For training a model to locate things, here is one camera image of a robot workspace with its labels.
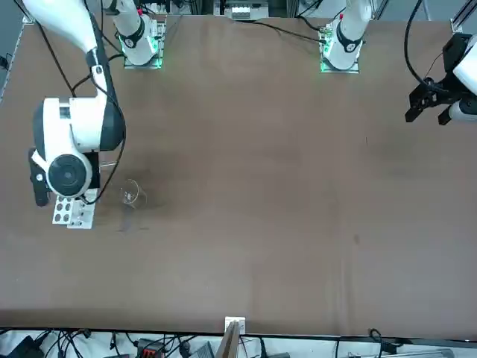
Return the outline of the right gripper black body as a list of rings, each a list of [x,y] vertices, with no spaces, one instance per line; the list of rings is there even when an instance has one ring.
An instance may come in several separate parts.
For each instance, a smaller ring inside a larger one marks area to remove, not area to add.
[[[47,183],[48,164],[36,148],[28,150],[28,163],[31,171],[31,181]]]

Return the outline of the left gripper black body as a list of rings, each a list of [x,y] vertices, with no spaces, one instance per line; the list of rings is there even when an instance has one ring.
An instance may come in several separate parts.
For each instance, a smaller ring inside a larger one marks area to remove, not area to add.
[[[465,95],[464,85],[452,72],[446,73],[440,81],[434,81],[431,77],[425,77],[424,81],[433,104],[452,104]]]

